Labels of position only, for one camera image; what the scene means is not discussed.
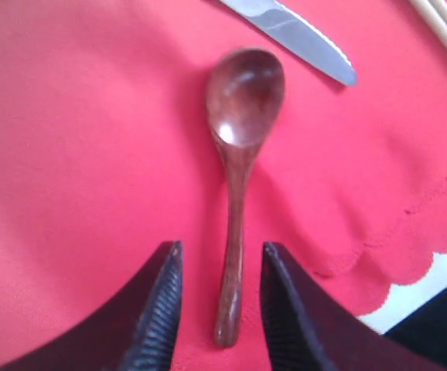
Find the red tablecloth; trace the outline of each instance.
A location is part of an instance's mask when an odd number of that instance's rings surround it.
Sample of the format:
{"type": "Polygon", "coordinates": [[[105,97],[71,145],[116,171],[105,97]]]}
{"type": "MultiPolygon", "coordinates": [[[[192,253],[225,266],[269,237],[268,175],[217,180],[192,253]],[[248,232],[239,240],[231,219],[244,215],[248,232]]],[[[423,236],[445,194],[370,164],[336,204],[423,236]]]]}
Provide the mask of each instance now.
{"type": "Polygon", "coordinates": [[[0,0],[0,363],[78,323],[163,240],[184,246],[175,370],[269,369],[261,244],[353,314],[447,251],[447,52],[408,2],[286,5],[351,58],[356,87],[200,0],[0,0]],[[227,190],[208,70],[239,46],[283,62],[285,105],[246,204],[239,343],[212,344],[227,190]]]}

